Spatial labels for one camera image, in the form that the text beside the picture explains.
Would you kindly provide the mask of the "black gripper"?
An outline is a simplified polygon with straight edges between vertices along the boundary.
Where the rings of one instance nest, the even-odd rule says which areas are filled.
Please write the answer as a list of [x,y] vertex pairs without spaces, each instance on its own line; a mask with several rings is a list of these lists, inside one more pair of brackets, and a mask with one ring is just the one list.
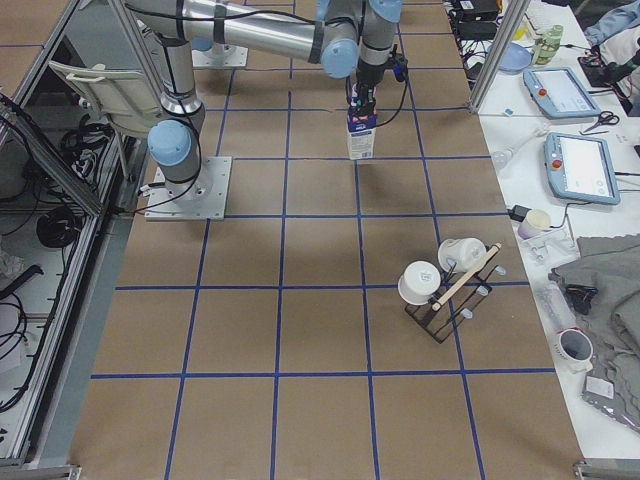
[[372,65],[360,59],[356,69],[355,106],[359,117],[368,117],[375,112],[375,89],[383,80],[384,64]]

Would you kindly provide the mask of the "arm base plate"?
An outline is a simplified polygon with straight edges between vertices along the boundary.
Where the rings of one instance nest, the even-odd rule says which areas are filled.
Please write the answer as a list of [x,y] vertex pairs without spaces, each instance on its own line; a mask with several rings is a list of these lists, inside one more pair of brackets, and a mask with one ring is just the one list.
[[246,47],[193,41],[193,68],[195,70],[242,69],[247,65],[248,52]]
[[144,216],[149,221],[223,220],[231,168],[229,156],[204,157],[199,177],[189,188],[189,182],[166,182],[157,167],[154,181],[164,186],[150,190]]

